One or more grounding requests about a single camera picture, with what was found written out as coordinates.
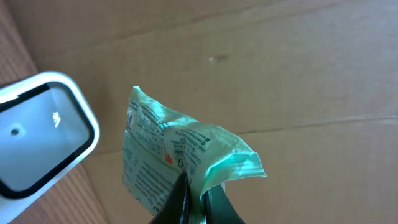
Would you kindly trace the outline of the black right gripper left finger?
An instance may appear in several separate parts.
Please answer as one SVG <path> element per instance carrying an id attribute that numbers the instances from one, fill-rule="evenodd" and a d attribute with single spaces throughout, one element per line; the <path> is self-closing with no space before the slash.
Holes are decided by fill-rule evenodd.
<path id="1" fill-rule="evenodd" d="M 150 224 L 188 224 L 190 213 L 190 186 L 185 172 L 181 173 L 166 203 Z"/>

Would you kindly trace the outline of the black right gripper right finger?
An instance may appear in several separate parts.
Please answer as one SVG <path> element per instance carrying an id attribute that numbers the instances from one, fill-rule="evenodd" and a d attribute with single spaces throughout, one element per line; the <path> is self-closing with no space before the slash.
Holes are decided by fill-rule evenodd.
<path id="1" fill-rule="evenodd" d="M 205 192 L 204 211 L 207 224 L 245 224 L 221 185 Z"/>

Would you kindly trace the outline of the teal snack wrapper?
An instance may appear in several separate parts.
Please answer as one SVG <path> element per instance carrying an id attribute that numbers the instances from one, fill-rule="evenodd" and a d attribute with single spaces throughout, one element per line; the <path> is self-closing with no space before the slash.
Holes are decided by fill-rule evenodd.
<path id="1" fill-rule="evenodd" d="M 190 223 L 204 223 L 204 194 L 225 182 L 265 177 L 259 154 L 239 136 L 170 109 L 134 86 L 123 141 L 123 184 L 156 215 L 186 172 L 193 200 Z"/>

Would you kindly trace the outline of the white barcode scanner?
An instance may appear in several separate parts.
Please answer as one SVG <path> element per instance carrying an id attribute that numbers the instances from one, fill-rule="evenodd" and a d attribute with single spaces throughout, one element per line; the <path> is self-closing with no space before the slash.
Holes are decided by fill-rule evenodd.
<path id="1" fill-rule="evenodd" d="M 46 71 L 1 88 L 1 223 L 46 193 L 99 138 L 98 121 L 68 75 Z"/>

